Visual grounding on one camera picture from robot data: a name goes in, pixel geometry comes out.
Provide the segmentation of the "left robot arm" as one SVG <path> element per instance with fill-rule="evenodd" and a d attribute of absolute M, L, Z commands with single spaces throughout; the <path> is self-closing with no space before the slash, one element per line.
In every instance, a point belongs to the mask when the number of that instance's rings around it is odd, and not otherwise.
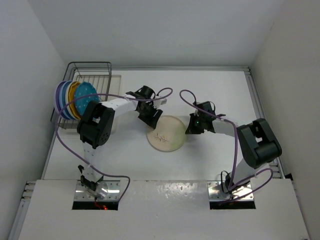
<path fill-rule="evenodd" d="M 167 99 L 159 96 L 149 88 L 143 86 L 133 92 L 128 91 L 124 96 L 110 101 L 90 101 L 77 126 L 77 133 L 84 148 L 84 162 L 79 165 L 80 181 L 92 192 L 98 190 L 99 182 L 106 174 L 97 170 L 98 153 L 111 136 L 114 120 L 128 112 L 138 112 L 138 118 L 149 127 L 155 129 L 163 111 L 160 109 Z"/>

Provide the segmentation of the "purple plate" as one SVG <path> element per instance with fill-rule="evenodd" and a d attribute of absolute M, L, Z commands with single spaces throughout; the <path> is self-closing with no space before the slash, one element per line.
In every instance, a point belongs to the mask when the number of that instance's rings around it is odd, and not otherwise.
<path fill-rule="evenodd" d="M 62 87 L 64 86 L 66 82 L 65 81 L 61 81 L 55 91 L 54 91 L 54 109 L 57 113 L 59 113 L 62 109 L 62 95 L 61 95 L 61 90 L 62 90 Z"/>

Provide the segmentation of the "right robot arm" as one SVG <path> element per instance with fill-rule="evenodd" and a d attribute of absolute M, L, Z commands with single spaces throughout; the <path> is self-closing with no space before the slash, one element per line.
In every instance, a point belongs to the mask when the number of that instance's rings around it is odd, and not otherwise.
<path fill-rule="evenodd" d="M 232 170 L 225 176 L 221 189 L 231 193 L 251 178 L 262 172 L 261 168 L 282 155 L 282 147 L 264 118 L 251 123 L 238 125 L 225 118 L 224 114 L 216 114 L 211 102 L 194 102 L 196 109 L 191 113 L 185 133 L 199 135 L 205 131 L 214 134 L 231 136 L 235 140 L 235 156 Z"/>

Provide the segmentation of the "cream green plate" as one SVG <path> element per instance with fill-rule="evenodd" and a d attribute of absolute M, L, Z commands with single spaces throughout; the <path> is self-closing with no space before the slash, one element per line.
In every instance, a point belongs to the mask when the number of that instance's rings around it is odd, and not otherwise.
<path fill-rule="evenodd" d="M 186 141 L 186 125 L 177 117 L 161 116 L 156 128 L 147 132 L 146 137 L 152 147 L 161 152 L 173 152 Z"/>

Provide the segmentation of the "light blue plate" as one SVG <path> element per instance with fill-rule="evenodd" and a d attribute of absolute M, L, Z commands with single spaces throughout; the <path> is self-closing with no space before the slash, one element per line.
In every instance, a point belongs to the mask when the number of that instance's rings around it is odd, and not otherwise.
<path fill-rule="evenodd" d="M 62 109 L 65 105 L 66 105 L 66 91 L 67 91 L 67 87 L 71 84 L 71 81 L 64 81 L 63 85 L 60 89 L 59 92 L 59 104 L 60 104 L 60 108 Z M 67 120 L 72 120 L 72 116 L 69 114 L 67 109 L 64 109 L 62 111 L 62 116 L 67 119 Z"/>

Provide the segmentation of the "teal dotted plate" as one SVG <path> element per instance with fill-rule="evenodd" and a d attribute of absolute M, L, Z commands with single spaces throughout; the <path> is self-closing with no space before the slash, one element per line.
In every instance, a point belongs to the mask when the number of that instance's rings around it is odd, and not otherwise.
<path fill-rule="evenodd" d="M 96 93 L 97 93 L 96 89 L 89 82 L 82 82 L 77 86 L 75 90 L 75 95 L 74 95 L 75 99 L 89 95 L 87 97 L 81 98 L 74 102 L 76 110 L 81 116 L 84 114 L 90 101 L 96 101 L 96 102 L 100 101 L 99 96 L 93 95 Z"/>

